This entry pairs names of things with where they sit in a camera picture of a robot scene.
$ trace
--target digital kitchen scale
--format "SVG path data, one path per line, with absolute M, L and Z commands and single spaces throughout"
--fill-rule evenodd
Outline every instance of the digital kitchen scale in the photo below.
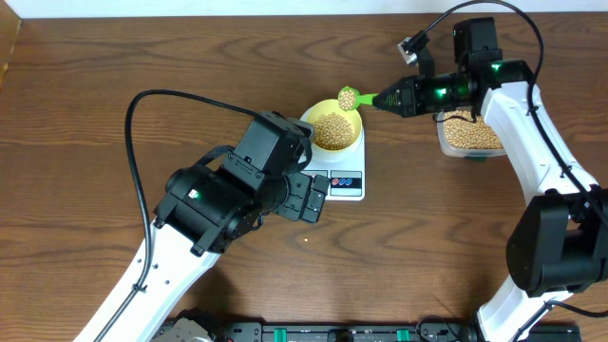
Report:
M 311 110 L 300 118 L 306 121 Z M 365 131 L 361 128 L 361 141 L 356 150 L 341 161 L 319 161 L 314 158 L 302 171 L 308 175 L 321 175 L 330 179 L 330 191 L 325 200 L 362 200 L 365 197 Z

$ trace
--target black cable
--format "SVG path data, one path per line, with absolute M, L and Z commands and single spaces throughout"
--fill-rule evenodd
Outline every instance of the black cable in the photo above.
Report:
M 542 42 L 541 32 L 539 31 L 539 28 L 536 26 L 534 21 L 527 14 L 525 14 L 521 9 L 518 9 L 517 7 L 515 7 L 511 4 L 505 3 L 503 1 L 500 1 L 500 0 L 474 0 L 474 1 L 467 1 L 460 5 L 454 6 L 451 9 L 448 9 L 446 12 L 444 12 L 442 15 L 440 15 L 437 19 L 435 19 L 434 22 L 430 23 L 430 25 L 428 25 L 428 27 L 425 28 L 424 33 L 428 33 L 437 24 L 439 24 L 439 22 L 444 20 L 448 15 L 450 15 L 455 10 L 461 9 L 466 6 L 477 5 L 477 4 L 496 4 L 496 5 L 501 5 L 501 6 L 505 6 L 505 7 L 509 8 L 509 9 L 512 9 L 513 11 L 518 13 L 521 16 L 521 18 L 523 18 L 523 20 L 525 20 L 525 22 L 528 23 L 528 25 L 534 31 L 534 34 L 536 35 L 536 38 L 539 42 L 540 55 L 539 55 L 539 63 L 536 66 L 536 70 L 534 71 L 532 80 L 528 84 L 528 89 L 527 89 L 528 111 L 530 113 L 530 116 L 532 116 L 532 120 L 534 121 L 534 124 L 537 127 L 537 129 L 539 130 L 539 133 L 541 133 L 542 139 L 544 140 L 545 144 L 549 148 L 549 151 L 551 151 L 551 154 L 553 155 L 555 160 L 558 162 L 558 165 L 561 168 L 561 172 L 563 172 L 563 174 L 566 175 L 566 177 L 568 177 L 568 179 L 577 187 L 577 189 L 579 189 L 582 196 L 589 203 L 589 206 L 591 207 L 591 209 L 598 216 L 599 220 L 601 221 L 601 225 L 603 225 L 604 228 L 608 229 L 608 217 L 603 212 L 603 209 L 599 206 L 599 204 L 594 199 L 591 198 L 591 195 L 589 195 L 589 192 L 587 191 L 587 189 L 580 183 L 579 180 L 577 180 L 577 178 L 574 176 L 574 174 L 570 170 L 570 166 L 568 164 L 566 164 L 566 162 L 561 157 L 560 152 L 558 152 L 558 149 L 551 142 L 551 139 L 549 139 L 549 136 L 547 135 L 546 131 L 544 130 L 544 127 L 542 127 L 541 120 L 539 119 L 539 117 L 536 113 L 537 108 L 534 106 L 534 103 L 532 102 L 534 85 L 536 84 L 536 82 L 539 78 L 539 74 L 541 73 L 542 60 L 544 58 L 544 43 Z
M 207 152 L 204 156 L 200 157 L 199 161 L 195 164 L 207 165 L 209 162 L 225 155 L 226 153 L 234 152 L 235 148 L 230 145 L 221 145 L 214 147 L 211 151 Z
M 472 113 L 471 113 L 471 120 L 465 118 L 464 116 L 460 116 L 460 115 L 452 115 L 449 118 L 437 120 L 437 115 L 438 115 L 437 113 L 433 113 L 433 116 L 432 116 L 433 121 L 436 122 L 437 124 L 444 123 L 448 120 L 462 120 L 462 121 L 472 123 L 472 124 L 475 124 L 477 122 L 477 118 L 475 118 L 475 114 L 472 114 Z
M 568 305 L 565 303 L 562 303 L 558 300 L 548 300 L 546 302 L 547 305 L 553 305 L 553 306 L 558 306 L 562 309 L 565 309 L 567 311 L 573 312 L 575 314 L 580 314 L 583 315 L 585 317 L 589 317 L 589 318 L 608 318 L 608 310 L 605 312 L 601 312 L 601 313 L 594 313 L 594 312 L 590 312 L 590 311 L 586 311 L 580 308 L 577 308 L 575 306 L 572 305 Z
M 542 307 L 536 313 L 534 313 L 534 315 L 530 319 L 528 319 L 528 321 L 525 322 L 525 324 L 523 324 L 521 328 L 517 329 L 517 333 L 515 334 L 515 337 L 511 339 L 511 341 L 517 342 L 517 340 L 520 339 L 520 336 L 522 336 L 525 331 L 532 328 L 534 323 L 541 319 L 544 314 L 551 311 L 551 309 L 553 309 L 553 307 L 547 302 L 545 302 L 544 305 L 542 305 Z
M 455 99 L 456 103 L 458 103 L 458 97 L 460 96 L 458 94 L 458 89 L 456 87 L 456 78 L 462 73 L 463 63 L 465 62 L 465 57 L 469 52 L 470 52 L 470 50 L 465 50 L 460 54 L 460 57 L 458 57 L 458 72 L 456 72 L 454 74 L 454 76 L 452 77 L 452 94 L 454 94 L 456 97 L 456 99 Z M 438 116 L 438 113 L 433 113 L 433 115 L 431 116 L 433 121 L 436 122 L 437 124 L 444 123 L 448 120 L 462 120 L 462 121 L 465 121 L 467 123 L 472 123 L 472 124 L 475 124 L 477 122 L 477 115 L 473 114 L 472 112 L 471 112 L 471 120 L 469 120 L 461 115 L 452 115 L 449 118 L 437 120 L 437 116 Z
M 133 120 L 133 112 L 135 111 L 135 107 L 137 103 L 146 96 L 149 95 L 170 95 L 177 96 L 185 99 L 196 100 L 200 102 L 207 103 L 209 105 L 216 105 L 222 108 L 234 110 L 240 113 L 244 113 L 247 115 L 251 115 L 253 117 L 259 116 L 253 110 L 241 108 L 231 104 L 225 104 L 220 101 L 215 101 L 208 99 L 206 97 L 202 97 L 199 95 L 189 94 L 176 90 L 165 90 L 165 89 L 150 89 L 142 91 L 137 94 L 137 96 L 131 101 L 129 108 L 126 110 L 126 117 L 124 118 L 124 144 L 126 145 L 126 157 L 129 161 L 129 168 L 131 169 L 131 176 L 133 177 L 133 183 L 135 184 L 135 191 L 137 192 L 138 201 L 140 203 L 140 210 L 142 211 L 142 221 L 143 221 L 143 235 L 145 240 L 145 262 L 143 263 L 142 274 L 135 284 L 133 284 L 133 288 L 129 295 L 124 299 L 123 304 L 118 308 L 118 310 L 112 315 L 112 317 L 107 321 L 104 328 L 99 332 L 97 337 L 95 338 L 95 342 L 102 341 L 112 328 L 114 323 L 118 320 L 121 314 L 124 312 L 124 309 L 129 305 L 129 303 L 133 300 L 137 292 L 145 292 L 144 282 L 148 276 L 150 271 L 150 267 L 152 266 L 152 230 L 150 228 L 150 218 L 148 216 L 148 209 L 145 203 L 145 196 L 143 195 L 143 187 L 142 180 L 140 180 L 140 173 L 137 169 L 137 163 L 135 162 L 135 153 L 133 151 L 133 139 L 131 137 L 131 122 Z

